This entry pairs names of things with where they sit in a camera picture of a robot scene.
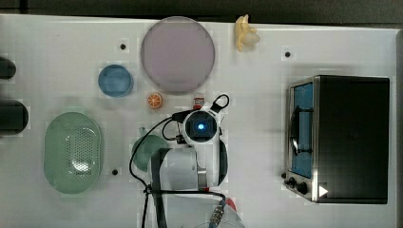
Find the round plate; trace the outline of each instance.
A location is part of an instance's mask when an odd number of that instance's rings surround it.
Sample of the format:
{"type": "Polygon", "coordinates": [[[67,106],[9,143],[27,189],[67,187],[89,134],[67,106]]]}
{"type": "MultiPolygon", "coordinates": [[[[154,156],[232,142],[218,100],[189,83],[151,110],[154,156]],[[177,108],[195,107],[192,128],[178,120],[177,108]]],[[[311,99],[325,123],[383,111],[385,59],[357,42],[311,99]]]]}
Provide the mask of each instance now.
{"type": "Polygon", "coordinates": [[[207,30],[186,17],[168,17],[143,39],[142,62],[148,77],[163,91],[190,92],[208,78],[215,59],[207,30]]]}
{"type": "Polygon", "coordinates": [[[123,66],[111,65],[101,71],[98,85],[107,96],[123,97],[133,87],[133,78],[123,66]]]}

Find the blue bowl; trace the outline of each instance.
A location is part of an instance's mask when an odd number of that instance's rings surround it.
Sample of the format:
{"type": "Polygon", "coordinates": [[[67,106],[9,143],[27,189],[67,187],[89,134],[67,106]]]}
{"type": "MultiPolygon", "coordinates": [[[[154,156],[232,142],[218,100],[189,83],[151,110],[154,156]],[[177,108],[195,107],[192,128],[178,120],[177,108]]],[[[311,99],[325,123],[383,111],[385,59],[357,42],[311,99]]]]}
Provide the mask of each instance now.
{"type": "Polygon", "coordinates": [[[124,97],[133,88],[133,78],[123,66],[111,65],[101,71],[98,86],[107,96],[124,97]]]}

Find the orange fruit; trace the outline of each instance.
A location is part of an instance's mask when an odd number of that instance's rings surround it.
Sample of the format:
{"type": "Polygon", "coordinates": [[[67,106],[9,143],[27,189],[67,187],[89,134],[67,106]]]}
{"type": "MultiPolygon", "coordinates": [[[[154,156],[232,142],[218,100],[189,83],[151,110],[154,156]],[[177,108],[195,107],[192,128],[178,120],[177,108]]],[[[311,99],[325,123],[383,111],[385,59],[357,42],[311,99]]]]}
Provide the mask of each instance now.
{"type": "Polygon", "coordinates": [[[152,109],[156,109],[163,105],[163,97],[159,93],[151,93],[147,97],[148,106],[152,109]]]}

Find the white table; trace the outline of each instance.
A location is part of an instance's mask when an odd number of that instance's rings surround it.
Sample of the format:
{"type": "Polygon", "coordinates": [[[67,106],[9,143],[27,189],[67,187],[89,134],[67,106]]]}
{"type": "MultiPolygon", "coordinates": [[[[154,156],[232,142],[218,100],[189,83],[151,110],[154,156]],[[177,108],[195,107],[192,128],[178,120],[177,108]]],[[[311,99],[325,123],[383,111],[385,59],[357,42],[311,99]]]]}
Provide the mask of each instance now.
{"type": "MultiPolygon", "coordinates": [[[[163,108],[146,107],[146,94],[157,88],[142,69],[140,46],[155,22],[0,15],[0,55],[17,65],[15,77],[0,82],[0,95],[20,100],[30,114],[22,134],[0,138],[1,227],[140,227],[143,188],[128,172],[137,129],[188,108],[193,98],[164,94],[163,108]],[[120,43],[127,49],[120,50],[120,43]],[[107,98],[97,86],[100,70],[110,63],[127,67],[136,79],[135,91],[122,99],[107,98]],[[47,126],[70,110],[93,118],[105,138],[102,175],[74,196],[54,190],[43,171],[47,126]],[[118,176],[111,175],[115,168],[118,176]]],[[[395,227],[396,30],[252,25],[260,42],[238,53],[234,24],[201,24],[217,56],[199,91],[209,101],[221,92],[232,98],[222,124],[229,171],[219,190],[234,199],[246,227],[395,227]],[[283,57],[285,51],[292,56],[283,57]],[[317,74],[390,77],[387,205],[312,204],[283,187],[286,87],[317,74]]]]}

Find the green basket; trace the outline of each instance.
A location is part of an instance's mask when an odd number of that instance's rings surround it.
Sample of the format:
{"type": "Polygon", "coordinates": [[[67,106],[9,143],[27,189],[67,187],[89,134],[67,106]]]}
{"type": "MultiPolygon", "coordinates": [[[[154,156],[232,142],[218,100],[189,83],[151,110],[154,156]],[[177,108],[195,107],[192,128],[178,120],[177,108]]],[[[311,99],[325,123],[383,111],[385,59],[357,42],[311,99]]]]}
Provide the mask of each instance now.
{"type": "Polygon", "coordinates": [[[45,136],[45,176],[59,192],[86,191],[101,173],[101,132],[88,116],[64,113],[48,126],[45,136]]]}

